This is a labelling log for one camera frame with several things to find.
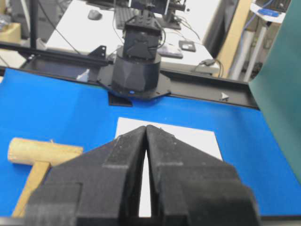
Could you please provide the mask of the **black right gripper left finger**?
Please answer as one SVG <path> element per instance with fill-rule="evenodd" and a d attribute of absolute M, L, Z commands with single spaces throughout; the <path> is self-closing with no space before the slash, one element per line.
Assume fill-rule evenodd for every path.
<path fill-rule="evenodd" d="M 53 167 L 31 195 L 27 226 L 117 226 L 139 215 L 146 128 Z"/>

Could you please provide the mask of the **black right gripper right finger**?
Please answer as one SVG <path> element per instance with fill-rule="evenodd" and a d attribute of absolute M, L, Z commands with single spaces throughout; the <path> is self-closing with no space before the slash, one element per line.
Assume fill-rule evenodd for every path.
<path fill-rule="evenodd" d="M 148 125 L 151 210 L 163 226 L 259 226 L 252 190 L 234 166 Z"/>

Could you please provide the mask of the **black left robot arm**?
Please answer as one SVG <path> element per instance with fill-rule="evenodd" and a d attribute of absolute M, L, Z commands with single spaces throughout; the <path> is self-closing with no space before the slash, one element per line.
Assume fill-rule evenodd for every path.
<path fill-rule="evenodd" d="M 162 29 L 154 14 L 141 10 L 125 22 L 123 33 L 124 45 L 114 63 L 100 69 L 97 81 L 119 97 L 148 100 L 170 94 L 171 80 L 160 72 Z"/>

